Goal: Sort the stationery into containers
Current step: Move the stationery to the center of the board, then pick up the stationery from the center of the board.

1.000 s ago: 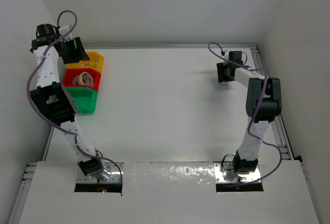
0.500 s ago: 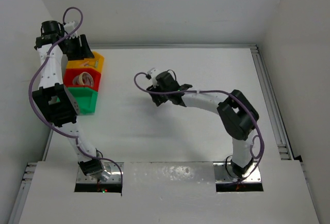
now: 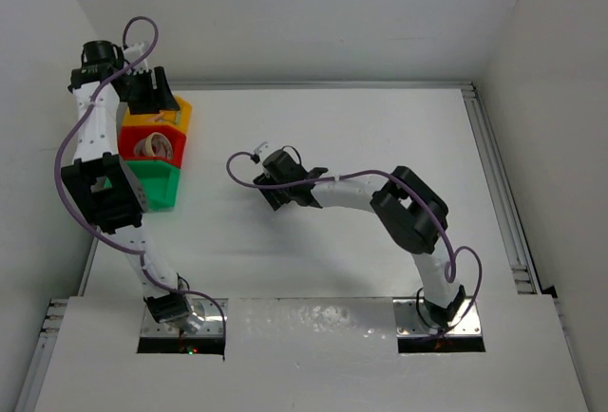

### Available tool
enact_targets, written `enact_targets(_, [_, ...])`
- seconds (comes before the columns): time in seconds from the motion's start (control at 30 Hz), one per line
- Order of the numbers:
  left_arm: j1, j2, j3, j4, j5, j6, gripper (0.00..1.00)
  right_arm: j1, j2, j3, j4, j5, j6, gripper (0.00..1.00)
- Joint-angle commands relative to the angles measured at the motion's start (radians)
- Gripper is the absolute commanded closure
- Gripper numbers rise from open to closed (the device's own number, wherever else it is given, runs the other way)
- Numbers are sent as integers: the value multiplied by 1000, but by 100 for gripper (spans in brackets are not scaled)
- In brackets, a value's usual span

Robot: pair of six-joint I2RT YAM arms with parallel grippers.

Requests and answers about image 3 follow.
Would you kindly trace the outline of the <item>orange eraser cap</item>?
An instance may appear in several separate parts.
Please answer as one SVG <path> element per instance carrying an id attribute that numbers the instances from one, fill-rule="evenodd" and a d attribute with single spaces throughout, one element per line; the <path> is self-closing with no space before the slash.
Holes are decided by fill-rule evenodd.
<path id="1" fill-rule="evenodd" d="M 150 122 L 164 122 L 165 121 L 165 114 L 163 112 L 160 112 L 158 114 L 153 115 L 150 119 Z"/>

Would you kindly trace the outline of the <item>grey tape roll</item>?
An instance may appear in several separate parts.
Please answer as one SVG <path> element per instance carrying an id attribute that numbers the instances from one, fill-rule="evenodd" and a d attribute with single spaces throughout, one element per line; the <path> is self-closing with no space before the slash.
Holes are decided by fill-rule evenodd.
<path id="1" fill-rule="evenodd" d="M 136 157 L 172 159 L 173 147 L 164 136 L 150 135 L 139 140 L 133 148 Z"/>

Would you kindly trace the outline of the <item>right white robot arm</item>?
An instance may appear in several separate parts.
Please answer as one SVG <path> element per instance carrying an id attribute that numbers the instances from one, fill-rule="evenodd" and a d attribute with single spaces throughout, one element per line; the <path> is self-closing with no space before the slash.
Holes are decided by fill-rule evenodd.
<path id="1" fill-rule="evenodd" d="M 412 170 L 398 166 L 388 178 L 332 178 L 327 168 L 307 170 L 288 152 L 266 142 L 254 150 L 254 162 L 262 167 L 254 184 L 275 211 L 294 202 L 376 215 L 397 246 L 412 255 L 429 318 L 440 328 L 454 319 L 465 301 L 465 289 L 447 270 L 455 264 L 454 249 L 446 243 L 448 207 Z"/>

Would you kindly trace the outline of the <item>beige tape roll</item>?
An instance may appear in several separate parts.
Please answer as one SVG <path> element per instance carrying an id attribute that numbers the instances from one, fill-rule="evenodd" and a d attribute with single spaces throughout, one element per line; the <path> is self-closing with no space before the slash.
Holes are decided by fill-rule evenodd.
<path id="1" fill-rule="evenodd" d="M 147 157 L 171 159 L 173 155 L 169 139 L 160 132 L 154 132 L 143 140 L 142 151 Z"/>

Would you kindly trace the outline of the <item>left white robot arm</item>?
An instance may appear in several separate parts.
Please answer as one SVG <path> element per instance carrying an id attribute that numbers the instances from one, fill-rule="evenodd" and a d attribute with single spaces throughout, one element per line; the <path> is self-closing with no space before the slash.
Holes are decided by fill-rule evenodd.
<path id="1" fill-rule="evenodd" d="M 143 216 L 149 205 L 143 185 L 118 149 L 117 113 L 121 103 L 153 114 L 177 108 L 161 67 L 150 68 L 152 47 L 139 42 L 118 46 L 91 41 L 72 70 L 68 91 L 78 107 L 70 136 L 77 141 L 70 164 L 58 164 L 62 196 L 71 197 L 73 214 L 103 242 L 124 253 L 141 285 L 153 320 L 182 330 L 192 315 L 186 286 L 156 253 Z"/>

